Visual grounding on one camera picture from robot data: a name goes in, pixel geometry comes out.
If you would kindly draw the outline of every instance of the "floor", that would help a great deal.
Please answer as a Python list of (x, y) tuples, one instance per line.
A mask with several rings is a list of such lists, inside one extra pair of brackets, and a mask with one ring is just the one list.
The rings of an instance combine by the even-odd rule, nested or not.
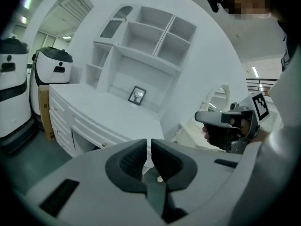
[[(71, 160), (71, 157), (53, 140), (47, 141), (44, 132), (37, 135), (23, 148), (12, 155), (3, 155), (12, 186), (22, 194), (42, 178)], [(144, 175), (144, 183), (148, 187), (147, 200), (158, 214), (162, 214), (166, 184), (158, 183), (156, 168)]]

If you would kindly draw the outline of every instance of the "person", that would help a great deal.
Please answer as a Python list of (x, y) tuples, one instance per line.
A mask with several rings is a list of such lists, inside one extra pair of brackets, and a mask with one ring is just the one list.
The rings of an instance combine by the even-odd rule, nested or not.
[[(296, 5), (298, 0), (218, 0), (221, 6), (237, 19), (269, 18), (273, 17), (278, 21), (279, 26), (285, 32), (286, 50), (281, 59), (282, 71), (289, 65), (289, 62), (300, 42), (300, 33), (294, 19), (298, 14)], [(241, 133), (246, 136), (250, 129), (247, 120), (241, 122)], [(205, 139), (210, 143), (210, 135), (206, 127), (203, 127)], [(263, 141), (268, 132), (260, 129), (257, 136), (251, 142)]]

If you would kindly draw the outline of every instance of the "picture frame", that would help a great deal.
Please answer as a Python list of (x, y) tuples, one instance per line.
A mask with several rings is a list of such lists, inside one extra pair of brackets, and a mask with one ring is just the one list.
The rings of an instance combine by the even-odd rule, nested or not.
[(128, 98), (129, 102), (132, 102), (136, 105), (140, 105), (144, 96), (146, 94), (146, 90), (142, 89), (138, 86), (135, 86), (130, 97)]

